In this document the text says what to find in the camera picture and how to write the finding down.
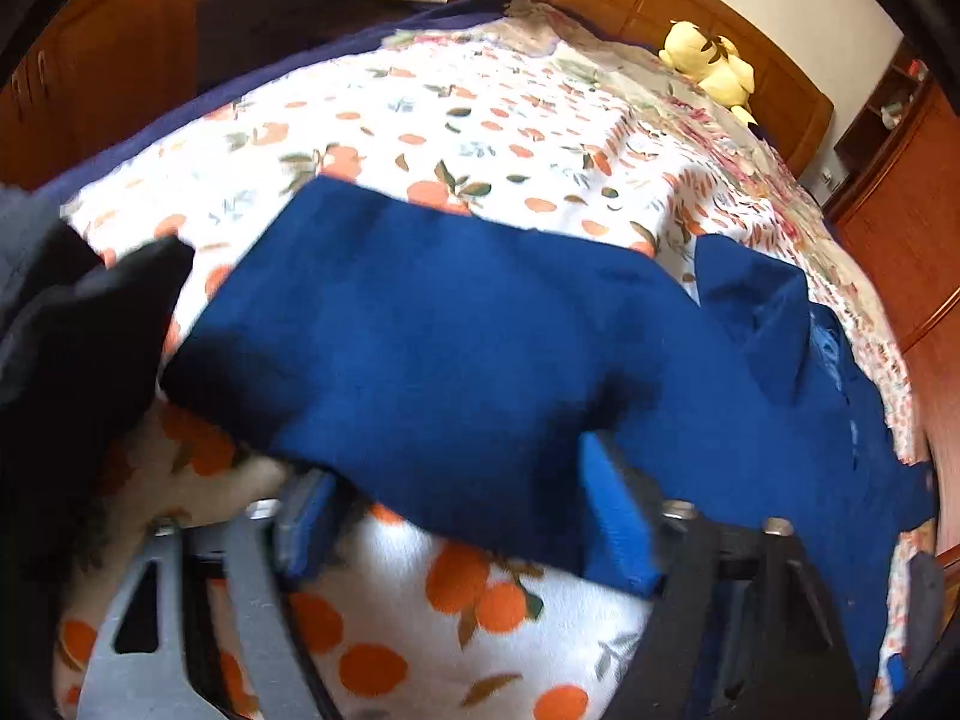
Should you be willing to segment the orange print bed sheet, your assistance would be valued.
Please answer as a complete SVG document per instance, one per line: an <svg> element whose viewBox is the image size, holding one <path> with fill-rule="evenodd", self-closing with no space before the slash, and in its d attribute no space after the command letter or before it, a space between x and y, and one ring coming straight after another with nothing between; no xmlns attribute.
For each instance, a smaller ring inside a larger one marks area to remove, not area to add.
<svg viewBox="0 0 960 720"><path fill-rule="evenodd" d="M194 246L171 343L316 177L649 257L597 197L581 213L563 187L612 114L578 115L540 60L490 36L493 23L407 32L229 94L169 135L140 137L70 192L65 220L106 260L164 234ZM907 366L874 287L854 309L828 307L884 400L896 455L918 460ZM361 511L293 613L350 718L594 718L646 621L641 601L454 546L381 505Z"/></svg>

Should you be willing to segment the navy blue suit jacket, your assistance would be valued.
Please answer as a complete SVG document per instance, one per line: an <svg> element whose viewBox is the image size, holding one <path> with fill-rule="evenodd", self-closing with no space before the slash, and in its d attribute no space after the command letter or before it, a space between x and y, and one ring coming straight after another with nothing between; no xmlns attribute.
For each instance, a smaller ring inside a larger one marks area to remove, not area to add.
<svg viewBox="0 0 960 720"><path fill-rule="evenodd" d="M893 551L934 512L804 271L706 234L644 255L317 179L161 376L174 405L437 535L635 596L665 574L649 476L716 522L794 525L869 692Z"/></svg>

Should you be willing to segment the yellow plush toy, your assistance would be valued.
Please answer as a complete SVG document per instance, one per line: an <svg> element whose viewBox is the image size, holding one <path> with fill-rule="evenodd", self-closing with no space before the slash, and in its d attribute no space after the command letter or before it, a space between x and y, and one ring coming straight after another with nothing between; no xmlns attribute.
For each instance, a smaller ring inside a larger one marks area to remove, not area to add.
<svg viewBox="0 0 960 720"><path fill-rule="evenodd" d="M674 21L659 59L726 107L742 125L757 123L748 104L755 93L754 67L740 58L727 37L703 31L692 21Z"/></svg>

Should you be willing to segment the pink floral blanket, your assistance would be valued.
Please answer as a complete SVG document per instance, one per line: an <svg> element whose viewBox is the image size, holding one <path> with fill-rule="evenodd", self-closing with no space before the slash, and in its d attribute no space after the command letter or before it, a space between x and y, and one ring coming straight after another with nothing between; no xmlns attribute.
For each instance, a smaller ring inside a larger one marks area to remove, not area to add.
<svg viewBox="0 0 960 720"><path fill-rule="evenodd" d="M563 182L569 203L587 213L597 197L612 226L633 229L636 250L677 280L695 281L697 240L718 234L799 266L814 301L850 310L871 294L776 149L661 60L530 0L511 2L488 32L540 60L581 117L612 114L605 143L584 145L586 167Z"/></svg>

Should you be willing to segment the black folded garment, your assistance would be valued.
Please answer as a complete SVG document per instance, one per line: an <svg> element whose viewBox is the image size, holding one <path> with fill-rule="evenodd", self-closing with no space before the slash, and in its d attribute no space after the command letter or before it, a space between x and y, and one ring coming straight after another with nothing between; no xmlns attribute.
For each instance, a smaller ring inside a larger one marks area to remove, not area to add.
<svg viewBox="0 0 960 720"><path fill-rule="evenodd" d="M57 208L3 190L3 577L64 582L110 444L155 398L192 263L176 236L106 263Z"/></svg>

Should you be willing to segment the wooden louvered wardrobe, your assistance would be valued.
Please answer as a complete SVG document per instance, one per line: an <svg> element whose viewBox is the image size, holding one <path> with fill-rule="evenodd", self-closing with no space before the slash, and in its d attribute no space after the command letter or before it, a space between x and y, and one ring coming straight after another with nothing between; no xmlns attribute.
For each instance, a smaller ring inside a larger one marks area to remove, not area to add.
<svg viewBox="0 0 960 720"><path fill-rule="evenodd" d="M827 218L877 288L907 361L946 553L958 546L958 115L907 41L836 153L851 176Z"/></svg>

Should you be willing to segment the wooden desk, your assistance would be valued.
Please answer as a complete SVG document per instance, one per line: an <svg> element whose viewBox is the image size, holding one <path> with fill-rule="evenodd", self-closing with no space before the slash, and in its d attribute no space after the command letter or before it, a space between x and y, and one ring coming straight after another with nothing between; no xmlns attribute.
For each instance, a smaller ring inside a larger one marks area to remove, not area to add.
<svg viewBox="0 0 960 720"><path fill-rule="evenodd" d="M49 0L2 60L2 181L28 190L215 86L377 21L381 0Z"/></svg>

